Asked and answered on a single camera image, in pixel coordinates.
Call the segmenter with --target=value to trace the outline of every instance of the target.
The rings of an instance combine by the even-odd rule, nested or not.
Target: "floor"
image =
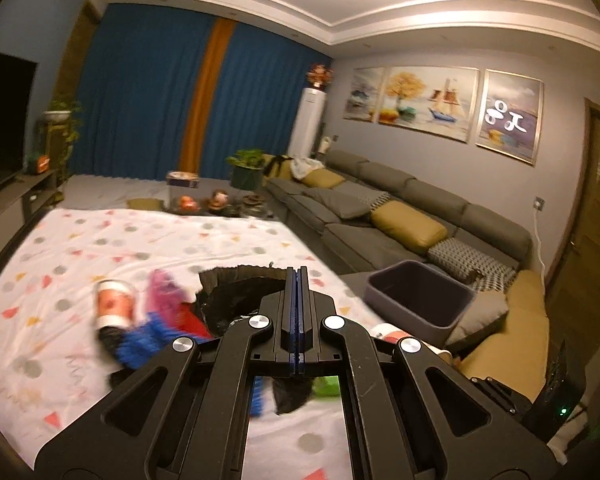
[[[215,189],[225,189],[230,195],[237,192],[227,180],[202,178],[198,188],[189,194],[196,199],[210,197]],[[62,190],[64,200],[60,207],[83,210],[126,208],[130,198],[158,198],[166,202],[169,194],[166,182],[94,175],[74,175]]]

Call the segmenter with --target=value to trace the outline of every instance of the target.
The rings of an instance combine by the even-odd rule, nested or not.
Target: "black gripper frame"
[[[237,480],[255,376],[338,376],[354,480],[545,480],[547,446],[424,344],[371,338],[306,267],[263,298],[269,323],[169,345],[40,450],[42,480]],[[417,342],[404,345],[413,351]]]

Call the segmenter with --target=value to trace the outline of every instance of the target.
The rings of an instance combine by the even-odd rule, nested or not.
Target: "framed painting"
[[[384,67],[357,68],[353,71],[351,90],[344,107],[345,119],[373,121],[385,73]]]
[[[487,70],[476,145],[534,166],[544,84],[525,75]]]
[[[479,80],[477,68],[394,66],[378,122],[468,142]]]

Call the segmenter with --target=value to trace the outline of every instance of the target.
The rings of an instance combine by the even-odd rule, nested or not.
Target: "orange curtain stripe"
[[[187,126],[182,137],[180,171],[197,173],[200,167],[206,122],[211,111],[224,53],[234,33],[236,23],[227,18],[218,18],[209,36],[205,57],[202,60],[196,88],[193,92]]]

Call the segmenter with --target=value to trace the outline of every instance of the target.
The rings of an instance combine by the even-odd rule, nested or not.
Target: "white bedsheet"
[[[120,366],[95,338],[94,282],[131,282],[142,307],[152,269],[167,269],[193,299],[202,270],[271,262],[307,266],[311,289],[366,329],[382,322],[281,223],[53,210],[0,276],[0,430],[33,466],[48,440],[109,391],[107,375]],[[253,419],[243,478],[350,478],[340,401],[312,400],[289,415],[269,409]]]

